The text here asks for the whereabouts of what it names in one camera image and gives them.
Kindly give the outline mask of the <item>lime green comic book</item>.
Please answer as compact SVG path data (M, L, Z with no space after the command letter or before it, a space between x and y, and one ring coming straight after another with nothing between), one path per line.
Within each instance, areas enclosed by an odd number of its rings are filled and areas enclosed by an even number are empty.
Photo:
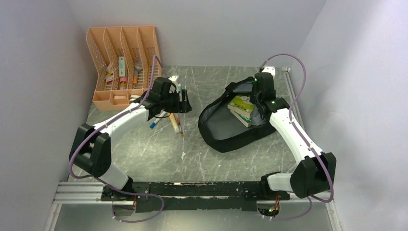
M250 102L250 97L247 95L236 95L227 105L227 107L246 118L250 118L253 114L255 105Z

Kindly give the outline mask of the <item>green treehouse book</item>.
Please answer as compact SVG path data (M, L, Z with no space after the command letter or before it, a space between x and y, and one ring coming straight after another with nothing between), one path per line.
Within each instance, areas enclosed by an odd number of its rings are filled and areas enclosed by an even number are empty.
M252 125L252 118L245 117L237 112L230 111L241 123L243 123L247 128Z

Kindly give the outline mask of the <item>black student backpack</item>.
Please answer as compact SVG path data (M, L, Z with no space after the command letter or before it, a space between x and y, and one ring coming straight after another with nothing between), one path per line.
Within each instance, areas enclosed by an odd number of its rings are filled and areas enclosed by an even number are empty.
M266 119L260 118L258 112L255 112L255 122L246 127L227 107L238 94L251 94L253 80L254 77L248 77L239 82L231 82L225 87L223 94L199 115L199 132L205 143L216 151L234 151L276 131Z

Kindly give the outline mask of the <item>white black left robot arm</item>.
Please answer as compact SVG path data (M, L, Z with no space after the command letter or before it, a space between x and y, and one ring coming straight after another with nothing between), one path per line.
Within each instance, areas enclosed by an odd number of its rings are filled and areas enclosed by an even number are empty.
M119 199L129 199L134 192L133 179L112 162L115 142L136 125L159 118L162 112L185 114L191 110L181 77L158 77L149 90L132 99L120 113L93 126L83 124L77 129L69 155L70 175L78 177L72 169L77 166L87 173L87 177L114 188Z

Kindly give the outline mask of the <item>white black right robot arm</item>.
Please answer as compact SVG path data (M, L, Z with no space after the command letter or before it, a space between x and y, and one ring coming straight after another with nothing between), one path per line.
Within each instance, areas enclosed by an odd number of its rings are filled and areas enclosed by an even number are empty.
M325 153L302 129L293 114L293 104L278 98L271 73L255 74L250 101L258 107L261 117L283 137L297 167L292 173L271 173L262 178L260 194L272 199L278 191L294 193L298 198L313 197L328 203L333 199L336 157Z

